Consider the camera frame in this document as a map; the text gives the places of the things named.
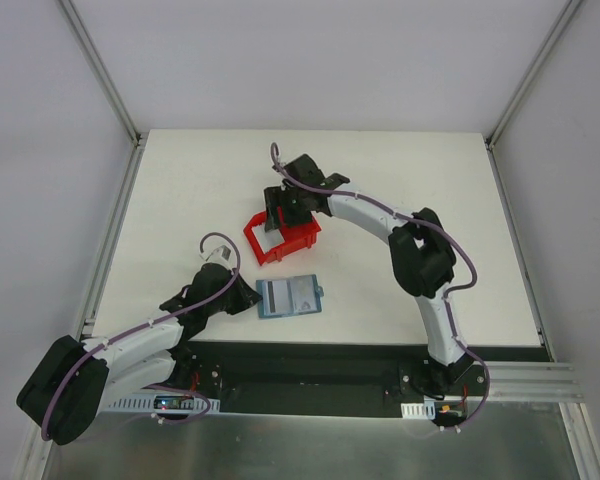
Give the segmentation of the red plastic bin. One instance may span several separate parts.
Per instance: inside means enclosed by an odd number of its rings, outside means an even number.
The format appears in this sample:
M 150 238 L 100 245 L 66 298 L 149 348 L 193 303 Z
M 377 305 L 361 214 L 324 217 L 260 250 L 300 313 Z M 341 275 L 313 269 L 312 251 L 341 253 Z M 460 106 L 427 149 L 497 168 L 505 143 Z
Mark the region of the red plastic bin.
M 284 238 L 284 243 L 269 250 L 263 251 L 257 234 L 264 229 L 265 211 L 256 213 L 243 229 L 244 236 L 260 266 L 265 264 L 281 262 L 284 257 L 296 253 L 303 249 L 311 249 L 317 242 L 318 233 L 321 227 L 313 217 L 313 221 L 306 225 L 294 228 L 281 226 L 278 231 Z

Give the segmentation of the white magnetic-stripe card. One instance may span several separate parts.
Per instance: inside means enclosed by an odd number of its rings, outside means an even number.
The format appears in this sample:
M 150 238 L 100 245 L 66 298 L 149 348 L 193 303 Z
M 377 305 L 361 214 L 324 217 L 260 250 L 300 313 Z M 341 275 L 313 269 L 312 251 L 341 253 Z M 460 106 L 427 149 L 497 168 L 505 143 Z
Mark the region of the white magnetic-stripe card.
M 287 280 L 263 282 L 264 315 L 283 316 L 292 312 L 292 299 Z
M 295 314 L 314 313 L 319 310 L 314 280 L 311 276 L 295 278 L 291 282 Z

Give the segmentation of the blue leather card holder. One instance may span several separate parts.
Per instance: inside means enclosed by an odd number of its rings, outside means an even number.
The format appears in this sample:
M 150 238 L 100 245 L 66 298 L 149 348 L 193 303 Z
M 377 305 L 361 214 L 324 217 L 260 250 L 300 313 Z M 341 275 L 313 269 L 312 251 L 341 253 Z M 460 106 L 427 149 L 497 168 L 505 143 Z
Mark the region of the blue leather card holder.
M 324 290 L 317 276 L 300 275 L 256 281 L 261 296 L 258 304 L 260 319 L 278 319 L 322 312 Z

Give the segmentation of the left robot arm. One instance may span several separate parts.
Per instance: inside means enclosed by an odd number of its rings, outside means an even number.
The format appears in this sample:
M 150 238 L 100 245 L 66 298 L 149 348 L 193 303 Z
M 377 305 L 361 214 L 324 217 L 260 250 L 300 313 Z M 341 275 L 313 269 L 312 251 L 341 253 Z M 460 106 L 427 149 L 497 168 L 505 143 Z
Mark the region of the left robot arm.
M 66 445 L 81 436 L 100 411 L 146 387 L 190 395 L 204 390 L 190 345 L 209 319 L 255 307 L 261 295 L 234 269 L 204 264 L 193 280 L 148 319 L 112 337 L 55 340 L 17 395 L 17 406 L 45 441 Z

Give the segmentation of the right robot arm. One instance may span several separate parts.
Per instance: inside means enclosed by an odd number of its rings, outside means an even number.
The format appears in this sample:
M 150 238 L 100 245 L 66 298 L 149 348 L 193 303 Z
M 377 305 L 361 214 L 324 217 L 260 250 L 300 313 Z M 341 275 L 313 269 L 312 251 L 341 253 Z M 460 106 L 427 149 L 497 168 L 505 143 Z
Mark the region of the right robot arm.
M 283 181 L 279 187 L 264 190 L 265 229 L 304 226 L 313 214 L 320 213 L 355 225 L 384 242 L 394 278 L 414 297 L 423 320 L 432 387 L 446 395 L 461 388 L 466 381 L 460 365 L 465 353 L 458 345 L 447 295 L 456 255 L 437 214 L 428 208 L 403 214 L 354 191 L 350 180 L 339 173 L 324 175 L 307 154 L 282 164 L 273 144 L 271 157 L 273 169 Z

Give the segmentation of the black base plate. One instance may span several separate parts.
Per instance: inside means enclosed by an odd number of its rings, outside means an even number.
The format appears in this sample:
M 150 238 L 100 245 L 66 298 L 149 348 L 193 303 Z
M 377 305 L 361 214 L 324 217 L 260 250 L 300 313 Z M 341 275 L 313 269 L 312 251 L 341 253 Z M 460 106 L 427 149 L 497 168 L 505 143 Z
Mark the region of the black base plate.
M 68 393 L 85 416 L 144 387 L 216 400 L 223 413 L 397 418 L 431 400 L 452 420 L 490 394 L 486 365 L 469 354 L 442 367 L 411 347 L 186 342 L 115 373 L 90 358 Z

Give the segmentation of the left aluminium frame post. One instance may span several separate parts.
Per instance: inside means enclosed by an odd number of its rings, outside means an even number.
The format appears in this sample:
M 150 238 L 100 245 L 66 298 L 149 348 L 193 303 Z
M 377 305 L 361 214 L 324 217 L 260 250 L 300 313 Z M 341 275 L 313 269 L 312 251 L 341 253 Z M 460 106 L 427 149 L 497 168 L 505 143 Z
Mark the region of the left aluminium frame post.
M 71 0 L 58 0 L 56 1 L 56 5 L 74 36 L 105 99 L 123 128 L 126 137 L 134 147 L 137 147 L 143 139 L 142 132 L 132 119 L 75 2 Z

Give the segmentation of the aluminium frame post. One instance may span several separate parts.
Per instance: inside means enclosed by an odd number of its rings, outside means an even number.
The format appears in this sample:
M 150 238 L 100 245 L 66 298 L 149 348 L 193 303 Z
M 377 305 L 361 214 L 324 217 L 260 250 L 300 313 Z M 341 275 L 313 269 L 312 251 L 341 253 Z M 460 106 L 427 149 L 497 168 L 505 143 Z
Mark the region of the aluminium frame post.
M 569 0 L 565 1 L 561 6 L 558 15 L 539 44 L 539 47 L 513 90 L 512 95 L 507 101 L 502 113 L 499 115 L 494 127 L 485 137 L 485 145 L 488 151 L 492 151 L 503 136 L 514 115 L 531 92 L 537 77 L 546 66 L 559 42 L 562 40 L 575 17 L 585 4 L 586 2 L 584 0 Z
M 71 0 L 58 0 L 56 1 L 56 5 L 74 36 L 105 99 L 123 128 L 126 137 L 134 147 L 137 147 L 143 139 L 142 132 L 132 119 L 75 2 Z

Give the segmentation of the aluminium front rail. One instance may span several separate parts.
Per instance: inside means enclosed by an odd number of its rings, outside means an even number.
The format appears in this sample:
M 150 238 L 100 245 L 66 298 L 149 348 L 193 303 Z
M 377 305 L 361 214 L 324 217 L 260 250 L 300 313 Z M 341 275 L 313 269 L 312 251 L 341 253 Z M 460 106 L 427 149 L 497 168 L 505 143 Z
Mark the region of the aluminium front rail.
M 489 399 L 499 402 L 583 403 L 574 367 L 556 362 L 489 362 Z

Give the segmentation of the right aluminium frame post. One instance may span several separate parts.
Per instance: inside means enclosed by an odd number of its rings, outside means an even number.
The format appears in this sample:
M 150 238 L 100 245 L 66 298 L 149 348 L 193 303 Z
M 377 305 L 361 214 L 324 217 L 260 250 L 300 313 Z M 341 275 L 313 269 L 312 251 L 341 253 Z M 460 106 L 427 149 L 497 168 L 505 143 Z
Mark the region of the right aluminium frame post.
M 494 127 L 485 137 L 485 145 L 488 151 L 492 151 L 503 136 L 514 115 L 531 92 L 537 77 L 546 66 L 559 42 L 562 40 L 575 17 L 585 4 L 586 2 L 584 0 L 569 0 L 565 1 L 561 6 L 558 15 L 539 44 L 539 47 L 513 90 L 512 95 L 507 101 L 502 113 L 499 115 Z

